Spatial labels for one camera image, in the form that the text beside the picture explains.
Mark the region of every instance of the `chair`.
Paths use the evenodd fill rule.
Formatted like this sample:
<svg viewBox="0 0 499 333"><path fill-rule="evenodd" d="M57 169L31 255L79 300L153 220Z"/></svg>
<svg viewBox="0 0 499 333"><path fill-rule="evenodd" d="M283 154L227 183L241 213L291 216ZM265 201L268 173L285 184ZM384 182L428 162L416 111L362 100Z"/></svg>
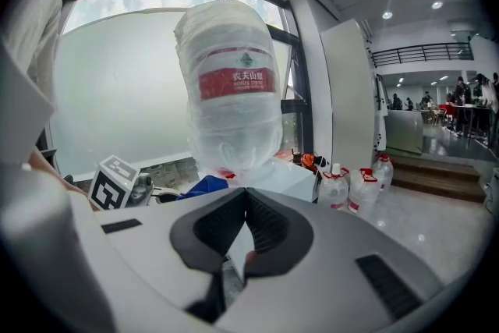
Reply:
<svg viewBox="0 0 499 333"><path fill-rule="evenodd" d="M434 110L434 126L438 121L441 121L441 125L444 126L445 115L447 114L447 110L445 108L440 108L438 110Z"/></svg>

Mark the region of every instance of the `black vent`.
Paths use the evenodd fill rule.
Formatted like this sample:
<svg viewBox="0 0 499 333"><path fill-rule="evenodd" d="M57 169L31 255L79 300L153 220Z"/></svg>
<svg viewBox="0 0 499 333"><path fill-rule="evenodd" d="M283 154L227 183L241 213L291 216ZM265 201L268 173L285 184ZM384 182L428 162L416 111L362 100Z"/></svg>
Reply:
<svg viewBox="0 0 499 333"><path fill-rule="evenodd" d="M356 260L381 301L395 319L414 311L422 302L377 255Z"/></svg>
<svg viewBox="0 0 499 333"><path fill-rule="evenodd" d="M266 253L288 236L288 219L252 195L248 196L248 201L246 223L253 236L255 251Z"/></svg>
<svg viewBox="0 0 499 333"><path fill-rule="evenodd" d="M223 204L194 224L194 234L222 257L235 240L244 223L245 193Z"/></svg>

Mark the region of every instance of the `wooden step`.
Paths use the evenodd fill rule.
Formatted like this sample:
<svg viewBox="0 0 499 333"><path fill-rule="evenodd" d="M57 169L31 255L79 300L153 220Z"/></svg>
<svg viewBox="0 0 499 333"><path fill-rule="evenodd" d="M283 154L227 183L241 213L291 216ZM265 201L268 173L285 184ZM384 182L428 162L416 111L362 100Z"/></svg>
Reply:
<svg viewBox="0 0 499 333"><path fill-rule="evenodd" d="M449 179L439 175L428 175L428 173L406 171L403 169L394 170L391 184L418 192L477 203L484 202L486 197L477 182L470 182L463 179Z"/></svg>
<svg viewBox="0 0 499 333"><path fill-rule="evenodd" d="M426 173L449 179L460 179L467 182L478 182L480 174L469 165L450 164L447 162L425 160L423 158L393 157L394 169Z"/></svg>

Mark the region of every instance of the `balcony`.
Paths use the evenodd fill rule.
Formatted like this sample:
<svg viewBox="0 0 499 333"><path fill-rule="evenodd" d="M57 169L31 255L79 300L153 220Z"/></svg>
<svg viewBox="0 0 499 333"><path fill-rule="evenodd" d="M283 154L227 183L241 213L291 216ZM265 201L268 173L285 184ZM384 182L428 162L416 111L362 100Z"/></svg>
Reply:
<svg viewBox="0 0 499 333"><path fill-rule="evenodd" d="M469 42L451 42L407 46L371 54L376 67L404 62L429 62L437 60L474 60Z"/></svg>

